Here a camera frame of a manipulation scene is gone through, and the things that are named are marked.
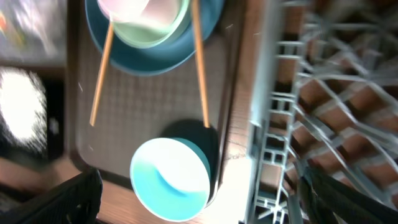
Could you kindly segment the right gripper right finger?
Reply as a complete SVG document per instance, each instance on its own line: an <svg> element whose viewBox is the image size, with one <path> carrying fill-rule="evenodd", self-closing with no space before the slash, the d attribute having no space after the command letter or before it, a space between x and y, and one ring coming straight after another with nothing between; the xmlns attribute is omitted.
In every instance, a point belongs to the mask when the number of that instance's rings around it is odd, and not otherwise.
<svg viewBox="0 0 398 224"><path fill-rule="evenodd" d="M304 169L298 193L312 223L397 224L397 211L311 167Z"/></svg>

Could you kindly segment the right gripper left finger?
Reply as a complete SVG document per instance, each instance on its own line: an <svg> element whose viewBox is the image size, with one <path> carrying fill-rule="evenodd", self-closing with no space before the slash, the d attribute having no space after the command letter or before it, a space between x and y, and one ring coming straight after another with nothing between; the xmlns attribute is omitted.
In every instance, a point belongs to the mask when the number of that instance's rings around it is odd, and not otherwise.
<svg viewBox="0 0 398 224"><path fill-rule="evenodd" d="M1 223L96 223L103 182L99 170L89 169L27 199L1 188Z"/></svg>

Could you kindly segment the light blue bowl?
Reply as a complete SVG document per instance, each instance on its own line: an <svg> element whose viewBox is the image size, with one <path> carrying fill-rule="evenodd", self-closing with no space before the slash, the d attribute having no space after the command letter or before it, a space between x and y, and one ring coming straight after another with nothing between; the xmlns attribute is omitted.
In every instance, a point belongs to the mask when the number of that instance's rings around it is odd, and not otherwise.
<svg viewBox="0 0 398 224"><path fill-rule="evenodd" d="M188 139L146 141L134 153L129 174L140 203L169 222L195 218L210 197L210 163L198 145Z"/></svg>

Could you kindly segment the white rice pile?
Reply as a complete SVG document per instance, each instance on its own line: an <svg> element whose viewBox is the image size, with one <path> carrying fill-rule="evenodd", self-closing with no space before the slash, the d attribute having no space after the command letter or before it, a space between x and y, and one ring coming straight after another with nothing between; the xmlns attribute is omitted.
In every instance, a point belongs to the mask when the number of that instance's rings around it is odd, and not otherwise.
<svg viewBox="0 0 398 224"><path fill-rule="evenodd" d="M12 147L36 154L47 148L44 83L27 70L1 67L1 137Z"/></svg>

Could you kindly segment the wooden chopstick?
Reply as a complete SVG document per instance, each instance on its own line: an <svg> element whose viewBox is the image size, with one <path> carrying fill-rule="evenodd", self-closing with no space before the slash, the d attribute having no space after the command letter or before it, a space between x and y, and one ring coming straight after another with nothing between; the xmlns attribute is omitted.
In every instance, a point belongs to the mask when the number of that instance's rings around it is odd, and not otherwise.
<svg viewBox="0 0 398 224"><path fill-rule="evenodd" d="M210 127L210 120L208 114L208 97L206 87L206 71L205 60L203 52L203 39L201 32L201 17L200 17L200 0L192 1L192 24L195 41L195 60L197 66L198 84L201 98L201 108L203 115L203 125L205 128Z"/></svg>
<svg viewBox="0 0 398 224"><path fill-rule="evenodd" d="M104 83L104 78L106 75L106 68L108 66L108 61L109 61L109 55L111 52L111 46L113 44L113 37L114 37L114 31L113 31L113 23L110 22L108 26L108 31L106 34L106 40L104 43L104 49L100 61L100 66L99 66L99 72L98 72L98 77L96 81L96 88L95 88L95 94L93 98L93 104L91 107L91 114L90 114L90 125L94 126L96 123L96 117L98 113L98 105L100 103L100 97L101 97L101 92L102 92L102 87Z"/></svg>

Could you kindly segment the pink cup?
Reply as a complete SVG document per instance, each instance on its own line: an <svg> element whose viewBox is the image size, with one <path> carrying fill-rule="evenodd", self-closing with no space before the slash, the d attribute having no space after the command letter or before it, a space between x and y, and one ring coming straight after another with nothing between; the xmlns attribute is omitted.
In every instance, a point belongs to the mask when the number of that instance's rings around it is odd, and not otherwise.
<svg viewBox="0 0 398 224"><path fill-rule="evenodd" d="M97 0L112 21L170 24L181 6L179 0Z"/></svg>

